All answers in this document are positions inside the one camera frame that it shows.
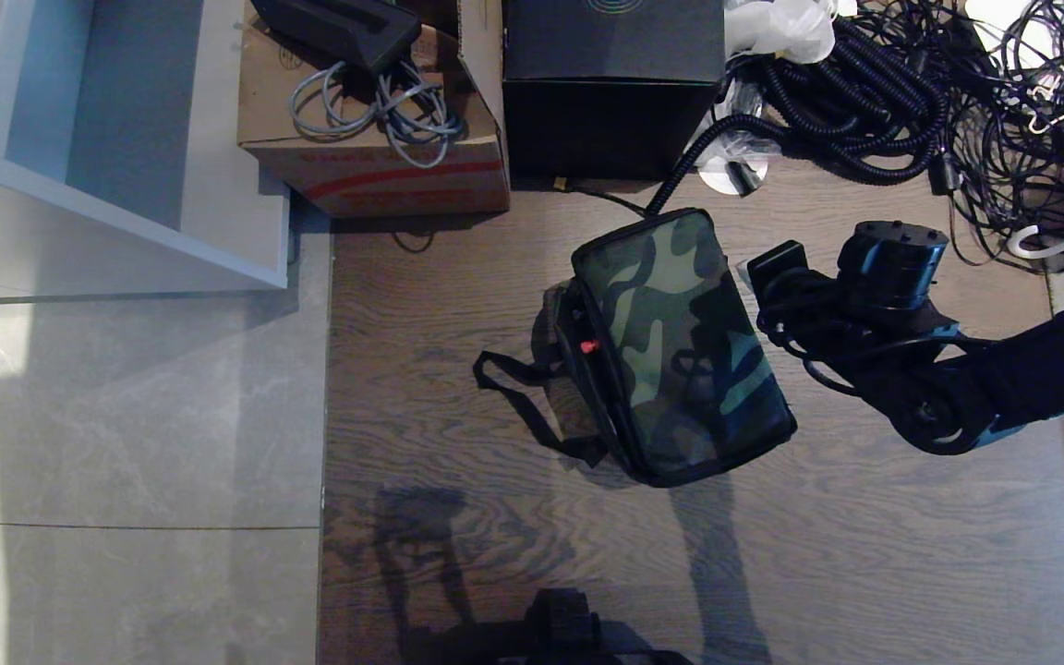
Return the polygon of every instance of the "camouflage bag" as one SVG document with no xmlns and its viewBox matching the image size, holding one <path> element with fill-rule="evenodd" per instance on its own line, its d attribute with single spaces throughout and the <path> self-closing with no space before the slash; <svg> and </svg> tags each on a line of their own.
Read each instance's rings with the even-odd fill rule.
<svg viewBox="0 0 1064 665">
<path fill-rule="evenodd" d="M 795 433 L 704 211 L 621 228 L 572 262 L 553 329 L 597 434 L 561 440 L 527 396 L 485 371 L 493 362 L 544 384 L 561 375 L 552 367 L 483 353 L 473 368 L 479 387 L 502 393 L 537 442 L 592 466 L 609 451 L 633 479 L 669 487 L 726 472 Z"/>
</svg>

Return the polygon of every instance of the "box logo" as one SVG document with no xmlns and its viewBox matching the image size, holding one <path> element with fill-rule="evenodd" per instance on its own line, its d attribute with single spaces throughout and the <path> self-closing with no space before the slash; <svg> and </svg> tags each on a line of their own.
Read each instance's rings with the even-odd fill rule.
<svg viewBox="0 0 1064 665">
<path fill-rule="evenodd" d="M 585 0 L 588 7 L 599 14 L 629 14 L 646 2 L 647 0 Z"/>
</svg>

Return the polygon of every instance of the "white plastic bag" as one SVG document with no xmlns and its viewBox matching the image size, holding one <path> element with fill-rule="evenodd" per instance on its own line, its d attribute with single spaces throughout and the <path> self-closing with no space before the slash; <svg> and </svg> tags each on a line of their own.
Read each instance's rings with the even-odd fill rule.
<svg viewBox="0 0 1064 665">
<path fill-rule="evenodd" d="M 726 0 L 725 56 L 777 53 L 795 63 L 818 63 L 836 46 L 836 0 Z"/>
<path fill-rule="evenodd" d="M 737 114 L 758 116 L 761 110 L 763 100 L 755 84 L 731 81 L 725 100 L 704 115 L 696 136 L 703 134 L 717 118 Z M 769 138 L 759 138 L 748 131 L 727 131 L 701 152 L 697 169 L 704 184 L 718 193 L 745 197 L 766 177 L 769 157 L 780 154 L 780 146 Z"/>
</svg>

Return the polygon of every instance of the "black strap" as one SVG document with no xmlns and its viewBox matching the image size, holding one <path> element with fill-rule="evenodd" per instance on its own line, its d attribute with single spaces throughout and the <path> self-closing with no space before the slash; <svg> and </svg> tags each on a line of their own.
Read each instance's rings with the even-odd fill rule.
<svg viewBox="0 0 1064 665">
<path fill-rule="evenodd" d="M 499 353 L 479 353 L 479 359 L 473 363 L 473 380 L 479 384 L 479 388 L 495 390 L 506 397 L 508 403 L 512 404 L 515 413 L 519 414 L 523 423 L 529 427 L 529 430 L 532 430 L 536 443 L 567 454 L 569 458 L 580 459 L 591 465 L 591 468 L 602 462 L 602 458 L 605 456 L 605 444 L 602 443 L 602 437 L 573 437 L 561 440 L 553 432 L 552 427 L 549 427 L 549 421 L 545 420 L 544 414 L 528 396 L 519 390 L 500 386 L 495 379 L 486 376 L 484 366 L 488 362 L 495 363 L 495 366 L 501 369 L 503 375 L 511 376 L 512 379 L 525 384 L 525 386 L 544 386 L 549 379 L 556 379 L 558 375 L 548 370 L 547 367 L 523 365 L 522 362 L 514 358 Z"/>
</svg>

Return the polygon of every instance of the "black robotic arm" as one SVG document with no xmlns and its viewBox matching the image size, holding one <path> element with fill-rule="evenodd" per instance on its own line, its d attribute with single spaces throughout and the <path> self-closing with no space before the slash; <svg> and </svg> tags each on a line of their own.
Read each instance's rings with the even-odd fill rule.
<svg viewBox="0 0 1064 665">
<path fill-rule="evenodd" d="M 812 378 L 861 397 L 913 446 L 960 454 L 1064 414 L 1064 312 L 1000 342 L 963 336 L 928 297 L 946 245 L 929 228 L 869 221 L 845 243 L 836 279 L 808 268 L 794 240 L 748 270 L 758 328 Z M 966 353 L 937 361 L 946 346 Z"/>
</svg>

